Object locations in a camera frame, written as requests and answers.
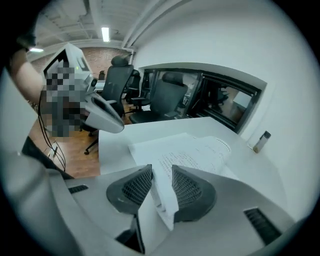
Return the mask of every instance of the white surface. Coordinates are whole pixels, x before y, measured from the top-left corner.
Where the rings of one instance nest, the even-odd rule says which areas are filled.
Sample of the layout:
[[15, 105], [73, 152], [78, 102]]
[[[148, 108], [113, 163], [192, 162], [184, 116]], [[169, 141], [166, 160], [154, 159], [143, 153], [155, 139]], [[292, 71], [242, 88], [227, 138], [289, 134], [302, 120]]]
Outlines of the white surface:
[[262, 153], [279, 169], [289, 211], [298, 220], [319, 195], [319, 65], [295, 25], [270, 1], [226, 0], [215, 7], [210, 3], [217, 1], [200, 1], [206, 9], [193, 0], [181, 7], [185, 12], [188, 7], [188, 15], [172, 11], [156, 22], [167, 21], [145, 41], [141, 37], [134, 65], [214, 64], [265, 81], [263, 98], [241, 136], [253, 135], [254, 144], [265, 131], [271, 133]]
[[224, 169], [231, 149], [218, 138], [195, 138], [181, 133], [164, 138], [129, 145], [137, 166], [152, 164], [154, 180], [151, 195], [156, 211], [170, 231], [174, 228], [174, 215], [179, 210], [176, 193], [172, 187], [172, 166], [184, 166], [229, 177]]
[[37, 113], [18, 91], [7, 70], [3, 70], [0, 82], [0, 148], [21, 151]]
[[249, 102], [251, 101], [251, 96], [239, 91], [233, 99], [233, 102], [239, 104], [245, 109], [248, 107]]
[[129, 145], [129, 150], [137, 166], [152, 164], [153, 169], [166, 173], [170, 183], [172, 165], [195, 168], [238, 180], [224, 168], [231, 155], [229, 145], [213, 136], [195, 138], [181, 133], [135, 143]]
[[129, 145], [180, 133], [198, 138], [214, 136], [224, 140], [232, 151], [228, 168], [241, 181], [283, 209], [287, 208], [285, 191], [275, 166], [263, 153], [255, 154], [241, 137], [210, 117], [130, 124], [117, 134], [99, 131], [100, 173], [108, 174], [137, 166]]

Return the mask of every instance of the vent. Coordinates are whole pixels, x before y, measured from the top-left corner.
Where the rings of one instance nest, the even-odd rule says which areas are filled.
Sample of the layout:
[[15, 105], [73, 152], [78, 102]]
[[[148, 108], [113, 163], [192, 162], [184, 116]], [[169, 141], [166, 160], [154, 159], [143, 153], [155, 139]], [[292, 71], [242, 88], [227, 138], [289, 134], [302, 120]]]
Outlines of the vent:
[[77, 192], [80, 192], [83, 190], [87, 190], [88, 186], [87, 185], [79, 185], [79, 186], [69, 187], [68, 189], [69, 189], [70, 193], [73, 194], [73, 193], [77, 193]]
[[270, 244], [281, 236], [280, 231], [258, 208], [245, 210], [244, 214], [256, 232], [259, 234], [265, 245]]

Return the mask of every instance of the brick wall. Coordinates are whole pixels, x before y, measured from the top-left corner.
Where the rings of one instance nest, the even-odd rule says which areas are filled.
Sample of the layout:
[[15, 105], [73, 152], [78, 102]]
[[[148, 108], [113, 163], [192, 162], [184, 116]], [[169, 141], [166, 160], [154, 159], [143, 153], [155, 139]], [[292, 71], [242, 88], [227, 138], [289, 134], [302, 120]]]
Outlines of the brick wall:
[[[98, 78], [101, 70], [107, 74], [108, 68], [111, 66], [111, 60], [117, 55], [126, 55], [127, 51], [115, 48], [83, 48], [83, 54], [90, 65], [93, 76]], [[44, 56], [31, 62], [34, 68], [41, 72], [46, 62], [52, 57], [53, 54]]]

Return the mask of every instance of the mesh chair back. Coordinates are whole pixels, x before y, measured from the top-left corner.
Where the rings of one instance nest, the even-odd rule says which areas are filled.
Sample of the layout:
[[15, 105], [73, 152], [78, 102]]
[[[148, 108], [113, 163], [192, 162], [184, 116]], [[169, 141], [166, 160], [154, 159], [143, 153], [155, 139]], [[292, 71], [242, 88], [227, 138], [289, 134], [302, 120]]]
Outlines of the mesh chair back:
[[151, 189], [152, 165], [113, 182], [106, 190], [109, 202], [120, 212], [136, 215]]
[[177, 79], [176, 73], [165, 73], [156, 82], [150, 110], [159, 115], [175, 111], [187, 90], [188, 87]]
[[106, 100], [115, 100], [112, 104], [120, 117], [124, 114], [124, 106], [121, 102], [122, 93], [131, 76], [134, 67], [132, 65], [111, 66], [108, 69], [105, 84], [101, 96]]
[[174, 215], [175, 223], [197, 221], [216, 203], [216, 190], [208, 181], [177, 165], [172, 165], [172, 188], [179, 206]]

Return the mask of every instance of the small bottle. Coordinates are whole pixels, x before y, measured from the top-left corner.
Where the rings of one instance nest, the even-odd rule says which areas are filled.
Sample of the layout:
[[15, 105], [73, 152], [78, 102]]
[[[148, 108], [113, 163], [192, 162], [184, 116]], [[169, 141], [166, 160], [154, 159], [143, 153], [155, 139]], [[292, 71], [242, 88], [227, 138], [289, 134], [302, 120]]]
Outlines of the small bottle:
[[265, 131], [264, 134], [260, 137], [259, 141], [253, 147], [253, 151], [259, 153], [270, 137], [271, 134]]

